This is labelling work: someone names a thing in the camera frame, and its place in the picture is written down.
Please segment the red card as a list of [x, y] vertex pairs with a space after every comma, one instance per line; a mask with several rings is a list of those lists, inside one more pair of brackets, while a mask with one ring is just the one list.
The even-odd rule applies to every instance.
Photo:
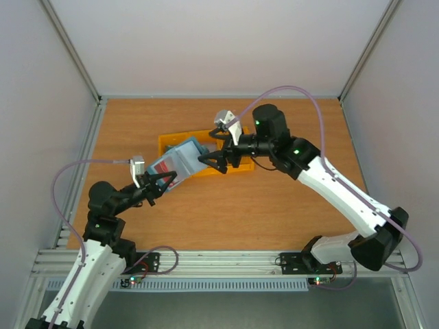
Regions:
[[[170, 172], [170, 171], [176, 171], [175, 167], [174, 167], [174, 163], [171, 160], [162, 160], [160, 162], [157, 162], [156, 164], [153, 165], [154, 170], [157, 173], [166, 173], [166, 172]], [[172, 181], [170, 181], [171, 178], [170, 177], [165, 177], [161, 179], [161, 185], [164, 185], [168, 182], [170, 182], [168, 189], [171, 189], [172, 187], [174, 187], [176, 185], [175, 183], [175, 179], [173, 179]]]

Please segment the blue leather card holder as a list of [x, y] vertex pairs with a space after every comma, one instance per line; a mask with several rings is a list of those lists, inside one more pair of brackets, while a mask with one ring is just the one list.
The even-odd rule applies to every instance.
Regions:
[[154, 164], [162, 160], [171, 160], [174, 163], [177, 172], [177, 178], [175, 179], [177, 185], [174, 187], [176, 188], [187, 178], [190, 178], [208, 167], [198, 160], [198, 156], [207, 154], [208, 152], [209, 150], [207, 147], [202, 145], [197, 138], [192, 136], [181, 144], [166, 151], [159, 159], [147, 168], [147, 172], [149, 174], [155, 174], [157, 172], [153, 168]]

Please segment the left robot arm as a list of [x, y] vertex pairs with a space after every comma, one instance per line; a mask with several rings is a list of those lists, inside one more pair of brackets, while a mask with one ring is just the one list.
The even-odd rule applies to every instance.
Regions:
[[133, 241], [122, 238], [125, 221], [118, 216], [147, 202], [153, 206], [174, 181], [175, 171], [135, 177], [120, 190], [99, 181], [88, 192], [87, 223], [78, 256], [57, 296], [27, 328], [88, 328], [113, 282], [137, 268]]

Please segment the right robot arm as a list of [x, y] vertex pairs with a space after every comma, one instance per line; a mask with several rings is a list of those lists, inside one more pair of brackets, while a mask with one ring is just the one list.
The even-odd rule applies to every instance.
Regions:
[[221, 140], [222, 148], [198, 160], [225, 174], [244, 157], [266, 156], [276, 170], [308, 186], [343, 214], [354, 232], [312, 238], [301, 252], [301, 262], [310, 272], [336, 261], [355, 261], [371, 271], [386, 265], [403, 238], [408, 213], [374, 200], [335, 169], [315, 145], [292, 136], [284, 113], [275, 105], [256, 107], [252, 118], [255, 132], [245, 134], [232, 112], [220, 111], [209, 135]]

